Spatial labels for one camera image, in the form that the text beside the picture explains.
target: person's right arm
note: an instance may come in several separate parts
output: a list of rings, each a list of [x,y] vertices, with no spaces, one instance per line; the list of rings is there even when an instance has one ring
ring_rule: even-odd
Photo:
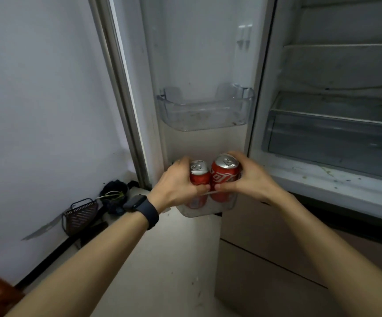
[[[246,194],[277,208],[345,311],[351,316],[382,317],[382,270],[276,184],[261,166],[240,152],[230,154],[241,163],[243,175],[215,189]]]

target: can pull tab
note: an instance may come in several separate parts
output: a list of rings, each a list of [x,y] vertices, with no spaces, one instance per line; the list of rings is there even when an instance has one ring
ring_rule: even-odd
[[[227,159],[227,158],[225,158],[224,162],[225,162],[225,165],[227,165],[227,166],[231,166],[231,165],[233,164],[233,162],[230,161],[230,160]]]

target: soda can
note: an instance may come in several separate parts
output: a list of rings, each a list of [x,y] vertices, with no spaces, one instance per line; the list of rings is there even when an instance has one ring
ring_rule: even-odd
[[[193,185],[209,185],[210,171],[203,160],[195,160],[190,163],[190,181]],[[208,195],[194,197],[188,204],[188,208],[199,209],[207,202]]]
[[[212,164],[211,170],[211,190],[215,190],[218,183],[231,182],[239,179],[240,163],[234,156],[227,153],[220,154]],[[218,192],[210,197],[217,202],[228,202],[231,197],[229,192]]]

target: coca-cola logo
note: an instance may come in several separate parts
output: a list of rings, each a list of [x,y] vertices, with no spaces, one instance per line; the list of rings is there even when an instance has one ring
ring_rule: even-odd
[[[232,179],[237,176],[237,175],[233,175],[232,173],[214,172],[213,169],[211,173],[212,173],[212,180],[215,183],[233,181]]]

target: black watch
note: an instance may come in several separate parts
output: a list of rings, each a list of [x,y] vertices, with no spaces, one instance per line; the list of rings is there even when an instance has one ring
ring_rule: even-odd
[[[150,230],[159,221],[159,213],[156,208],[147,199],[147,196],[143,196],[142,194],[137,194],[132,197],[132,199],[123,205],[123,209],[127,212],[139,211],[142,213],[148,220],[147,230]]]

